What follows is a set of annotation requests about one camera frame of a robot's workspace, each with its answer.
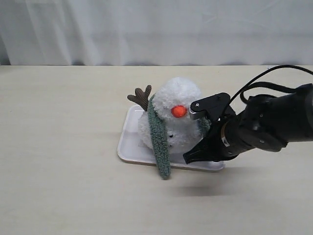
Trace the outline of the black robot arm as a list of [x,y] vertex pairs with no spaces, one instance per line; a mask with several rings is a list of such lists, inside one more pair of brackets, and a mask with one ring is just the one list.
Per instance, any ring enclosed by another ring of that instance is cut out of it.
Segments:
[[279,152],[290,142],[313,140],[313,85],[295,89],[257,82],[248,88],[266,87],[285,95],[258,94],[243,100],[239,114],[230,107],[230,95],[219,93],[189,106],[191,119],[205,118],[209,130],[191,150],[183,154],[187,164],[229,161],[252,149]]

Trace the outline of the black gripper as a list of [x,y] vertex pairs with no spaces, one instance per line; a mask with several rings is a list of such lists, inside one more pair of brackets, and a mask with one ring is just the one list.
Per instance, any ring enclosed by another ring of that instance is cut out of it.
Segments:
[[214,123],[183,158],[186,164],[230,161],[255,148],[269,150],[269,134],[258,118],[237,115]]

